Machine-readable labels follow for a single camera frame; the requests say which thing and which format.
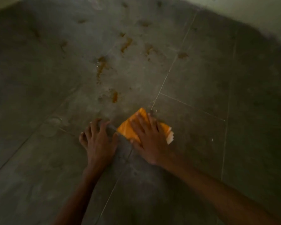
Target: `orange sponge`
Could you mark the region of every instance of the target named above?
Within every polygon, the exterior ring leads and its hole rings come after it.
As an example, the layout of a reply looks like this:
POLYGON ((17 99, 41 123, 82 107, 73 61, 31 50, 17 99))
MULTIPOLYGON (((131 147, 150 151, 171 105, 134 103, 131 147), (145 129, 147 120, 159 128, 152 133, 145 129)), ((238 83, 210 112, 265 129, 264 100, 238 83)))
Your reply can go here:
MULTIPOLYGON (((126 137, 128 140, 130 139, 135 139, 136 141, 138 141, 139 143, 141 142, 141 140, 139 139, 138 135, 134 132, 129 119, 135 120, 136 114, 139 113, 144 120, 149 123, 148 117, 146 115, 146 111, 143 108, 140 108, 134 115, 132 115, 130 118, 128 118, 126 121, 124 121, 117 129, 117 131, 122 134, 124 137, 126 137)), ((161 127, 163 128, 164 132, 165 132, 165 136, 167 139, 167 143, 170 144, 173 140, 174 140, 174 133, 172 132, 172 128, 169 127, 168 125, 166 125, 165 123, 161 123, 160 124, 161 127)))

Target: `hand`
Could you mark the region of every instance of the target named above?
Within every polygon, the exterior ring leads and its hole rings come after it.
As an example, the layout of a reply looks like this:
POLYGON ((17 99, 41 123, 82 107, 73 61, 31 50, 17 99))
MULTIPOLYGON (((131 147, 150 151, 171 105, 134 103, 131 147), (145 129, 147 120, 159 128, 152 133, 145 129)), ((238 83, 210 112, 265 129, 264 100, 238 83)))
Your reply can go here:
POLYGON ((129 121, 140 138, 141 144, 133 139, 131 143, 148 163, 161 166, 170 151, 163 128, 150 114, 148 114, 150 124, 147 124, 140 114, 137 114, 137 119, 138 122, 129 121))
POLYGON ((112 142, 109 142, 106 133, 106 126, 109 122, 102 122, 100 131, 98 131, 98 122, 100 118, 95 119, 85 128, 79 136, 79 142, 87 152, 88 165, 86 172, 95 172, 101 174, 108 166, 115 154, 118 145, 118 135, 115 133, 112 142))

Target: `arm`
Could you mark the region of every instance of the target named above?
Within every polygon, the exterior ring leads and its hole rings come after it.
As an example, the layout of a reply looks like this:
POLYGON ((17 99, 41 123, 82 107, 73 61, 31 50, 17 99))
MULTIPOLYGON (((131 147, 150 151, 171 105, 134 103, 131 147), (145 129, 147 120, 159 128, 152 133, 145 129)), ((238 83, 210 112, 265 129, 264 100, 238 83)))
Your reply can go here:
POLYGON ((93 189, 106 166, 112 161, 117 147, 117 135, 114 134, 112 142, 109 143, 106 133, 108 122, 102 123, 98 131, 99 120, 91 122, 79 136, 79 141, 87 152, 88 165, 83 172, 82 181, 61 208, 54 225, 81 224, 93 189))
POLYGON ((195 193, 206 199, 219 218, 233 225, 281 224, 260 205, 224 183, 197 170, 189 162, 171 151, 160 124, 148 115, 148 125, 139 115, 131 120, 141 144, 131 141, 135 149, 150 164, 158 165, 183 180, 195 193))

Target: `floor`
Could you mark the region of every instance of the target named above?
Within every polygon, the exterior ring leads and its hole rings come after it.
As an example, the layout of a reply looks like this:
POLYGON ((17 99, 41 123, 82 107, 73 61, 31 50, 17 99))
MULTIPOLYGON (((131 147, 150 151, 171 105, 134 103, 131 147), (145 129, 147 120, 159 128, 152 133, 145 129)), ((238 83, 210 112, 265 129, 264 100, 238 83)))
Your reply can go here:
MULTIPOLYGON (((0 11, 0 224, 50 224, 86 165, 78 135, 140 107, 173 150, 281 218, 281 46, 181 0, 25 0, 0 11)), ((222 224, 126 145, 83 224, 222 224)))

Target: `right hand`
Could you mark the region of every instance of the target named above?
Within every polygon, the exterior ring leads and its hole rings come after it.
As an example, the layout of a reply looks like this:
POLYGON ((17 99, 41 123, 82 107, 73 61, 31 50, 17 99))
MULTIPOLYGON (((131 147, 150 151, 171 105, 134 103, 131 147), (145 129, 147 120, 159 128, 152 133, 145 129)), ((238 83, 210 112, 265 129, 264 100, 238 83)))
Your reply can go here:
POLYGON ((141 140, 141 144, 131 139, 131 143, 139 154, 150 164, 161 166, 162 161, 169 154, 169 146, 160 123, 148 114, 150 124, 146 123, 140 114, 137 114, 138 122, 129 120, 133 130, 141 140))

